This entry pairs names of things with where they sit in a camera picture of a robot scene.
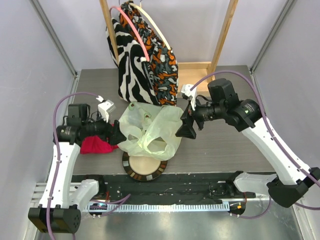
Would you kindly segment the pale green plastic bag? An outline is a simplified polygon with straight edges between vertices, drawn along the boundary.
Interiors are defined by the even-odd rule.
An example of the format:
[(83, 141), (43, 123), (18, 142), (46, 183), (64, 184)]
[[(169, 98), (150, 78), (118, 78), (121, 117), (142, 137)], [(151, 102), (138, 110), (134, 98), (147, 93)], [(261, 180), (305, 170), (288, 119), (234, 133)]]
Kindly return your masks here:
[(176, 132), (182, 126), (182, 114), (177, 106), (131, 102), (119, 119), (126, 141), (117, 146), (129, 156), (170, 160), (181, 143)]

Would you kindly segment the beige plate with dark rim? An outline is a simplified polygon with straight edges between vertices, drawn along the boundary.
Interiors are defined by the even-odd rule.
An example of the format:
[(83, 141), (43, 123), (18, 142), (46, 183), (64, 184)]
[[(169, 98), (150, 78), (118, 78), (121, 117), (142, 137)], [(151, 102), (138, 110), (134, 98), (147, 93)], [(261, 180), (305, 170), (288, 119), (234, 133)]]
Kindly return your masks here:
[(158, 160), (146, 156), (129, 156), (127, 152), (122, 154), (122, 166), (124, 171), (134, 180), (149, 182), (162, 175), (167, 168), (167, 160)]

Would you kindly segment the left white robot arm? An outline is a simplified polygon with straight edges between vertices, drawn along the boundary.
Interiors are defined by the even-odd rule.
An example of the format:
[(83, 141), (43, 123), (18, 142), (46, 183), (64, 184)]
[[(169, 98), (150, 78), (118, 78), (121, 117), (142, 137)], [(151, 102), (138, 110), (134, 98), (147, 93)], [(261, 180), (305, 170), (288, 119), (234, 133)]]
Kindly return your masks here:
[(37, 207), (28, 211), (28, 219), (41, 233), (75, 234), (81, 223), (81, 212), (94, 198), (102, 199), (107, 186), (101, 175), (89, 175), (70, 193), (73, 171), (85, 138), (98, 137), (111, 146), (127, 138), (120, 131), (120, 123), (110, 123), (115, 105), (104, 100), (97, 107), (97, 119), (90, 116), (86, 103), (70, 104), (61, 125), (55, 127), (53, 159), (46, 187)]

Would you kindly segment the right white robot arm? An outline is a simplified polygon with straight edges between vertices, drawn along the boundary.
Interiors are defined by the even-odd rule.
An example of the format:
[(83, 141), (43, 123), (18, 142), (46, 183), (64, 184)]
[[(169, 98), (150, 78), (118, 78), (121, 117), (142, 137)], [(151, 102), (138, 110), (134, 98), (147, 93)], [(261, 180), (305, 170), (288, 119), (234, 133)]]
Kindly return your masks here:
[(284, 208), (297, 203), (314, 185), (312, 179), (320, 179), (320, 169), (310, 168), (293, 153), (272, 128), (269, 119), (263, 118), (257, 102), (239, 100), (231, 81), (220, 78), (211, 81), (207, 88), (210, 98), (201, 104), (194, 85), (182, 86), (181, 94), (188, 105), (180, 118), (182, 126), (175, 135), (195, 139), (194, 123), (202, 130), (206, 121), (225, 120), (259, 149), (275, 171), (274, 174), (237, 171), (226, 180), (226, 193), (233, 198), (244, 192), (267, 195)]

